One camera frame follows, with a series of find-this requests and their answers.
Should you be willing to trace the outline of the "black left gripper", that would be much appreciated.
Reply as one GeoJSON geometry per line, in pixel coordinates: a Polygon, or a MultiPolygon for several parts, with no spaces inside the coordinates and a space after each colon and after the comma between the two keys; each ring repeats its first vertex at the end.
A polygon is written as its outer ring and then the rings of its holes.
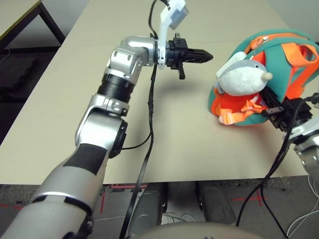
{"type": "Polygon", "coordinates": [[[183,62],[186,51],[190,56],[185,61],[186,63],[205,63],[213,59],[213,56],[203,49],[188,49],[186,40],[181,38],[179,33],[175,33],[173,40],[168,41],[165,63],[167,67],[178,71],[181,80],[185,79],[183,62]]]}

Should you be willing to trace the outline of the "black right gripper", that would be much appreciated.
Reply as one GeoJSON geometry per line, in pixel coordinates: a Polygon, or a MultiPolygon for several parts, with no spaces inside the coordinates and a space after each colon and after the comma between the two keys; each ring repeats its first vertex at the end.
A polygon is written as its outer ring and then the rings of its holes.
{"type": "MultiPolygon", "coordinates": [[[[262,111],[262,116],[266,117],[275,128],[287,132],[288,127],[293,120],[295,111],[302,102],[302,98],[292,100],[285,98],[281,103],[277,99],[277,95],[269,87],[265,87],[260,92],[260,96],[263,102],[268,106],[266,110],[262,111]]],[[[312,118],[313,115],[310,110],[311,107],[307,103],[302,104],[297,113],[293,128],[304,124],[312,118]]]]}

